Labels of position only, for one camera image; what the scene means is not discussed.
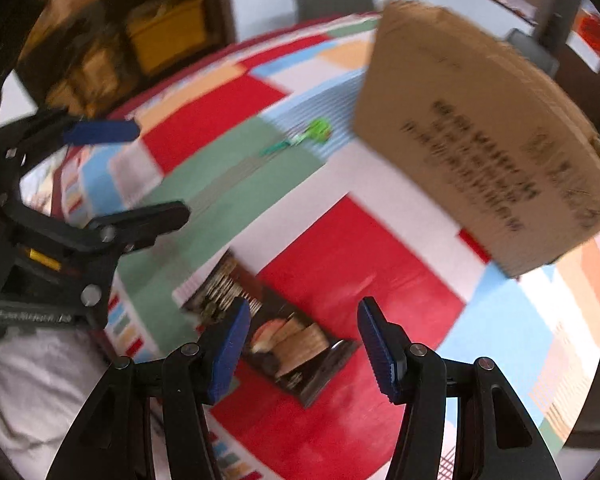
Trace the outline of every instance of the blue gripper pad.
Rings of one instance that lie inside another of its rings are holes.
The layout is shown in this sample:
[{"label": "blue gripper pad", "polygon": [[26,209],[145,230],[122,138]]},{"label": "blue gripper pad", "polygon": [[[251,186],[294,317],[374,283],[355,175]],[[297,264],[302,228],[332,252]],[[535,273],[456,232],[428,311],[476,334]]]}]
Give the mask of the blue gripper pad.
[{"label": "blue gripper pad", "polygon": [[371,361],[380,391],[394,404],[402,404],[400,381],[407,373],[405,345],[409,340],[399,325],[388,323],[376,300],[358,304],[358,331]]},{"label": "blue gripper pad", "polygon": [[235,298],[226,310],[224,319],[208,327],[200,336],[198,343],[205,350],[205,357],[210,357],[207,363],[210,379],[206,398],[211,405],[229,390],[250,323],[249,303],[244,298]]},{"label": "blue gripper pad", "polygon": [[135,121],[79,121],[64,133],[65,144],[87,146],[90,144],[115,144],[131,142],[140,136]]}]

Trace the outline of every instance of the metal screw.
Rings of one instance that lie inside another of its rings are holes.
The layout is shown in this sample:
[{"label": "metal screw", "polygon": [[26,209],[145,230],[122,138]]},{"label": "metal screw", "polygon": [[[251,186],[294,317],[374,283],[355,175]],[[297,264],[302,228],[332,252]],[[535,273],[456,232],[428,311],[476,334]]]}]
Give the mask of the metal screw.
[{"label": "metal screw", "polygon": [[488,357],[481,357],[478,359],[478,366],[483,370],[489,371],[496,367],[496,363],[494,363],[493,360],[489,359]]},{"label": "metal screw", "polygon": [[409,352],[418,357],[423,357],[427,355],[427,347],[422,343],[414,343],[409,347]]},{"label": "metal screw", "polygon": [[182,345],[182,348],[180,348],[180,352],[182,352],[183,355],[191,357],[200,352],[200,347],[195,343],[187,343],[185,345]]},{"label": "metal screw", "polygon": [[116,228],[113,227],[113,225],[105,225],[101,230],[100,230],[100,240],[102,240],[103,242],[110,242],[113,240],[113,238],[116,237]]},{"label": "metal screw", "polygon": [[99,286],[93,285],[93,283],[87,285],[80,294],[80,300],[82,300],[84,306],[96,305],[100,301],[100,298],[102,298],[102,291]]},{"label": "metal screw", "polygon": [[113,365],[117,368],[117,370],[124,370],[130,364],[131,359],[125,355],[118,357],[115,361],[113,361]]}]

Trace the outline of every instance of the yellow label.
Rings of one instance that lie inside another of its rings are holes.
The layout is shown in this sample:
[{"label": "yellow label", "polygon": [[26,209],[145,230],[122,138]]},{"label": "yellow label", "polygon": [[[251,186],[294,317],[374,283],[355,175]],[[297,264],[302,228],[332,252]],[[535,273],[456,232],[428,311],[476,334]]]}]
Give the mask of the yellow label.
[{"label": "yellow label", "polygon": [[35,262],[38,262],[39,264],[49,267],[49,269],[55,270],[56,272],[62,269],[60,262],[54,260],[53,258],[49,258],[48,256],[45,256],[34,249],[29,249],[29,258]]}]

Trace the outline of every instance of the green toy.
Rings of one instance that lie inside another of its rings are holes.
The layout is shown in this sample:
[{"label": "green toy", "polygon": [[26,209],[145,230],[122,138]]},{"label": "green toy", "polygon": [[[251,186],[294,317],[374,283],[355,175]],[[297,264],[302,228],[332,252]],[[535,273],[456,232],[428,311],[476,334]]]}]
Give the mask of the green toy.
[{"label": "green toy", "polygon": [[265,148],[260,152],[260,155],[270,155],[271,153],[278,152],[279,150],[284,150],[289,146],[297,146],[305,139],[311,139],[315,142],[324,144],[330,139],[332,132],[333,129],[330,122],[324,117],[320,117],[311,121],[301,134],[291,136],[288,139],[275,143],[273,146]]}]

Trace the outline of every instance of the cardboard box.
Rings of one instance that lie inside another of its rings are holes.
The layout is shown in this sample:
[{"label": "cardboard box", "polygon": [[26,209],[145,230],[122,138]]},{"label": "cardboard box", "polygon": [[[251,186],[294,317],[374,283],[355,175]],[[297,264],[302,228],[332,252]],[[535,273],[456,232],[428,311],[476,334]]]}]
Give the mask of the cardboard box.
[{"label": "cardboard box", "polygon": [[386,6],[353,129],[508,276],[600,230],[595,128],[548,76],[449,10]]}]

